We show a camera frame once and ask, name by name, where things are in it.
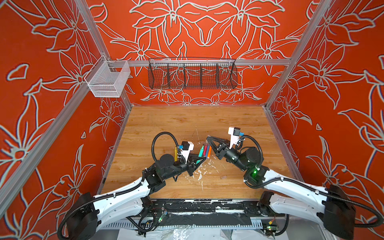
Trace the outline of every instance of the wire basket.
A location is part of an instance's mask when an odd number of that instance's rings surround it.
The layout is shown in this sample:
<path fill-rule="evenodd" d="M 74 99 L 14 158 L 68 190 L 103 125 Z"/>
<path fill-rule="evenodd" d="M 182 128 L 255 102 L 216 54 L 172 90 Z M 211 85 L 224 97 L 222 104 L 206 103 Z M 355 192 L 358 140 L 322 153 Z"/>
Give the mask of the wire basket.
<path fill-rule="evenodd" d="M 234 89 L 235 59 L 151 58 L 148 80 L 151 89 Z"/>
<path fill-rule="evenodd" d="M 109 62 L 104 56 L 101 56 L 85 77 L 85 81 L 95 97 L 118 98 L 127 83 L 131 73 L 128 62 L 125 61 L 120 72 L 110 67 Z"/>

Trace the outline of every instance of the red wall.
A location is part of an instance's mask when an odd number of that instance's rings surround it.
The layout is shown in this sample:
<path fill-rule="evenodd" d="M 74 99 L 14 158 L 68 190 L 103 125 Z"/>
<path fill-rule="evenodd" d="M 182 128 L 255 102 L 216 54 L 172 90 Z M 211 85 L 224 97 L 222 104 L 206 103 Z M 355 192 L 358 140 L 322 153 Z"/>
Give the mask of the red wall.
<path fill-rule="evenodd" d="M 384 214 L 384 3 L 334 1 L 272 114 L 311 184 L 337 184 Z M 374 221 L 357 208 L 356 221 Z M 384 238 L 384 226 L 355 239 Z"/>
<path fill-rule="evenodd" d="M 74 1 L 0 3 L 0 187 L 100 57 Z M 77 198 L 95 194 L 126 115 L 90 92 L 0 219 L 1 239 L 57 239 Z"/>
<path fill-rule="evenodd" d="M 87 0 L 114 60 L 154 57 L 289 58 L 318 1 Z M 232 90 L 148 88 L 135 67 L 126 91 L 137 105 L 263 104 L 283 66 L 240 67 Z"/>

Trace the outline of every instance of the table surface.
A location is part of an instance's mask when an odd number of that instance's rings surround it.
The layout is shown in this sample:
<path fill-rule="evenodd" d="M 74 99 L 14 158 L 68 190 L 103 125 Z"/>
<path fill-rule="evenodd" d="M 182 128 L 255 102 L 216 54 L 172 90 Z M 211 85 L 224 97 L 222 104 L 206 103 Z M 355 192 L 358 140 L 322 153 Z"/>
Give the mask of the table surface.
<path fill-rule="evenodd" d="M 263 165 L 287 177 L 292 177 L 281 154 L 271 127 L 258 106 L 134 106 L 129 116 L 116 155 L 109 170 L 102 193 L 122 187 L 141 177 L 141 171 L 153 164 L 151 144 L 162 131 L 171 132 L 178 143 L 191 141 L 194 153 L 199 153 L 208 135 L 230 139 L 228 127 L 240 127 L 260 144 Z M 254 146 L 246 139 L 243 146 Z M 155 145 L 157 159 L 163 154 L 174 155 L 175 144 L 168 135 L 160 136 Z M 243 182 L 244 172 L 236 166 L 219 160 L 211 152 L 195 171 L 186 172 L 177 182 L 168 179 L 167 185 L 150 197 L 156 198 L 210 198 L 259 199 L 263 190 L 251 189 Z"/>

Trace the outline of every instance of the yellow marker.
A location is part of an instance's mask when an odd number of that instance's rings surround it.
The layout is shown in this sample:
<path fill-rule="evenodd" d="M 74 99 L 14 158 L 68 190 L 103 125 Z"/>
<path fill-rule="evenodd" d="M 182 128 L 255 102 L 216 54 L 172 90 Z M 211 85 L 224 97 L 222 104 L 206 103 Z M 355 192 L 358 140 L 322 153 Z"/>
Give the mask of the yellow marker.
<path fill-rule="evenodd" d="M 175 147 L 175 162 L 177 162 L 177 147 Z"/>

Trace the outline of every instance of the black wire basket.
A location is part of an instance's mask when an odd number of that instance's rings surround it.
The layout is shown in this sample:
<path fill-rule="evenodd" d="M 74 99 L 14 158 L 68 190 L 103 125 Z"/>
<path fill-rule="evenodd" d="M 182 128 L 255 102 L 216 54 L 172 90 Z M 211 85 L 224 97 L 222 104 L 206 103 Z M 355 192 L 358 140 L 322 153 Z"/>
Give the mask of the black wire basket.
<path fill-rule="evenodd" d="M 151 89 L 234 89 L 235 59 L 151 58 L 148 80 Z"/>

